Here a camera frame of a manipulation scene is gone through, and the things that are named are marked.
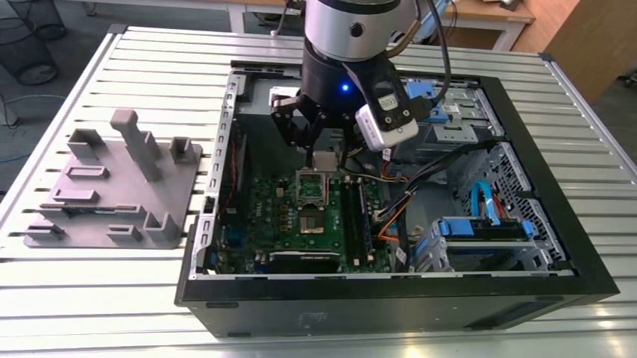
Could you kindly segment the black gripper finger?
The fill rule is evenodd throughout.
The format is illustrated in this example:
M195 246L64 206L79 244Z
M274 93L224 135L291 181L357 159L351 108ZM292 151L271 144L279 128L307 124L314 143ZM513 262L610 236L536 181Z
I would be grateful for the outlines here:
M323 116L322 120L327 149L337 154L338 167L345 168L355 140L353 114Z
M303 128L294 121L295 111L299 111L307 120ZM303 167L311 168L315 142L319 137L319 107L317 103L306 94L294 97L274 95L271 119L287 145L299 147L306 151Z

